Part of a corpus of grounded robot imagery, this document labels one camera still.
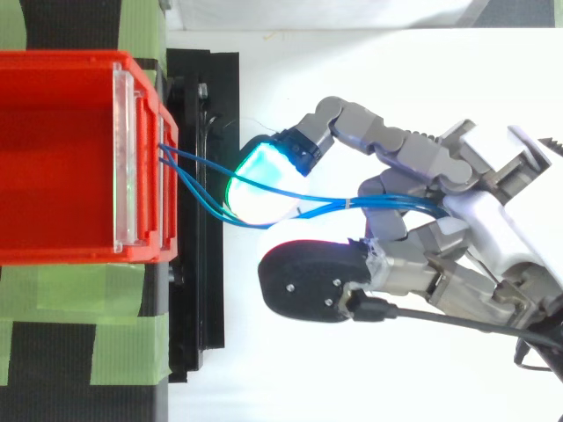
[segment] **green tape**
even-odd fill
[[[0,0],[0,50],[25,50],[26,22],[19,0]]]
[[[555,0],[553,6],[555,7],[555,27],[561,28],[563,27],[563,0]]]
[[[152,82],[152,85],[155,86],[155,84],[157,83],[157,72],[155,70],[146,70],[146,69],[144,69],[143,71],[144,74]]]
[[[155,0],[122,0],[119,50],[155,59],[166,75],[165,15]]]
[[[12,321],[0,321],[0,385],[8,385]]]
[[[0,318],[21,322],[134,324],[144,265],[4,266]]]
[[[168,314],[96,327],[91,385],[157,385],[170,373]]]

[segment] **screw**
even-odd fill
[[[208,85],[207,84],[199,84],[197,85],[197,95],[200,99],[207,99],[208,97]]]

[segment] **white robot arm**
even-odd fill
[[[288,136],[299,138],[301,144],[303,139],[310,141],[307,154],[313,161],[334,138],[364,154],[377,154],[390,168],[363,182],[360,196],[399,193],[427,198],[450,216],[407,231],[400,211],[364,209],[369,228],[367,238],[361,240],[365,248],[348,246],[361,250],[361,257],[328,251],[333,256],[325,257],[324,266],[306,271],[309,279],[312,269],[318,283],[323,279],[327,285],[332,283],[330,291],[325,290],[328,287],[314,292],[298,289],[299,280],[291,282],[290,292],[284,291],[288,279],[298,276],[294,271],[283,277],[280,265],[296,261],[296,267],[303,268],[302,259],[307,258],[301,257],[307,253],[292,258],[287,245],[272,250],[259,268],[271,309],[288,317],[340,321],[354,316],[348,306],[354,291],[414,293],[452,317],[541,332],[560,327],[563,259],[558,243],[563,225],[554,209],[559,205],[563,156],[556,142],[532,139],[519,127],[491,133],[470,120],[443,136],[428,136],[386,127],[378,115],[336,97],[323,99],[315,113],[307,114],[277,141],[287,143]],[[323,260],[321,252],[311,244],[309,248],[305,250],[317,264]],[[459,265],[456,261],[463,255],[481,273]],[[292,271],[296,267],[288,266]],[[317,294],[324,298],[318,309],[313,305]],[[560,351],[548,352],[554,355],[546,360],[561,377]]]

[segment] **red storage box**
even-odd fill
[[[178,128],[118,51],[0,52],[0,266],[176,256]]]

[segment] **black cable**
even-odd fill
[[[535,345],[547,346],[563,352],[563,345],[557,341],[532,331],[520,330],[502,325],[481,323],[471,319],[459,318],[457,316],[435,314],[433,312],[425,312],[423,310],[399,308],[393,303],[388,303],[385,299],[379,297],[368,297],[363,290],[354,290],[351,292],[350,299],[346,303],[348,311],[352,314],[355,321],[378,322],[387,318],[405,317],[413,319],[422,319],[434,323],[456,325],[464,328],[471,328],[484,332],[494,332],[523,338]]]
[[[531,347],[521,338],[518,339],[516,343],[516,350],[514,353],[514,363],[520,367],[521,369],[527,369],[529,371],[538,371],[538,372],[552,372],[549,367],[534,367],[532,365],[524,364],[524,358],[530,352]]]
[[[497,334],[504,334],[505,336],[512,336],[523,338],[537,345],[553,347],[563,351],[563,345],[560,345],[555,340],[536,332],[520,330],[512,327],[505,327],[502,325],[481,323],[471,319],[458,318],[457,316],[440,315],[433,312],[425,312],[423,310],[403,309],[398,308],[398,316],[405,318],[423,319],[425,321],[432,321],[434,323],[442,323],[449,325],[457,325],[459,327],[472,328],[473,330],[495,332]]]

